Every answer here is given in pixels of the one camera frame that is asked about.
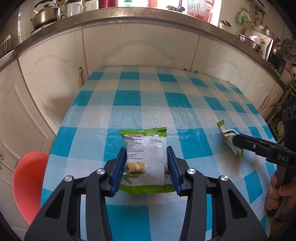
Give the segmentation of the person's right hand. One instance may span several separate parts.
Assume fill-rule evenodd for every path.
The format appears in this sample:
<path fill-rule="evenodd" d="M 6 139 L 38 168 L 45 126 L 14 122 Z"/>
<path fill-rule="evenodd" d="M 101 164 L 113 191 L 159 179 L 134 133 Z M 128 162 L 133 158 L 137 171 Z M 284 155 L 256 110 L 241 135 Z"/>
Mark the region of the person's right hand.
<path fill-rule="evenodd" d="M 280 197 L 287 197 L 287 202 L 282 209 L 282 214 L 290 214 L 295 206 L 295 195 L 296 195 L 296 185 L 295 182 L 288 183 L 285 185 L 280 186 L 279 188 L 276 187 L 278 183 L 278 177 L 276 172 L 273 173 L 271 176 L 268 192 L 265 199 L 265 208 L 268 211 L 278 208 L 280 205 L 279 198 Z"/>

